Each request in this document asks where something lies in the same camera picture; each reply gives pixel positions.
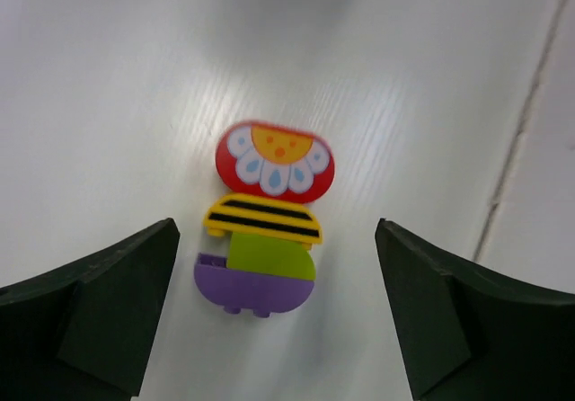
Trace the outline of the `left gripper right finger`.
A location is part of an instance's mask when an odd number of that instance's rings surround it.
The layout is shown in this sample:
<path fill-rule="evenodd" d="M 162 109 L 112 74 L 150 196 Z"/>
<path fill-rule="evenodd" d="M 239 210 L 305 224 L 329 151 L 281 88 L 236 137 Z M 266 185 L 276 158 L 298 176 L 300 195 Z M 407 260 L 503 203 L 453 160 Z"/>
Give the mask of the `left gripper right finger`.
<path fill-rule="evenodd" d="M 381 219 L 378 260 L 416 400 L 571 400 L 574 297 Z"/>

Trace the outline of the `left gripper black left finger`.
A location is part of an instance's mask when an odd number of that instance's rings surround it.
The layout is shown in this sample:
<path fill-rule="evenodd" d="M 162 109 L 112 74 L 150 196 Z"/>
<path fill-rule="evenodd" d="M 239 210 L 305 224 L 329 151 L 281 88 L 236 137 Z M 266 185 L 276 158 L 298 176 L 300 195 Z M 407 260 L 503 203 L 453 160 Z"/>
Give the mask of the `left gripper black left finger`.
<path fill-rule="evenodd" d="M 167 218 L 1 289 L 3 400 L 131 400 L 142 388 L 180 232 Z"/>

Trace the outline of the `multicolour lego stack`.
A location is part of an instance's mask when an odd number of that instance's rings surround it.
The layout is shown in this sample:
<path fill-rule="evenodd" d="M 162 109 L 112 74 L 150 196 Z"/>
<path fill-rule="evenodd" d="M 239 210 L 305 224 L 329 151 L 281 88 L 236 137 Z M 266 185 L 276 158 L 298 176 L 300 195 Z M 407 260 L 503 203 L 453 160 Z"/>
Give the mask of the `multicolour lego stack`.
<path fill-rule="evenodd" d="M 312 132 L 243 120 L 218 141 L 215 163 L 230 192 L 209 207 L 203 225 L 230 245 L 226 256 L 198 255 L 199 292 L 232 315 L 267 318 L 300 307 L 315 285 L 310 251 L 323 229 L 309 205 L 332 186 L 330 146 Z"/>

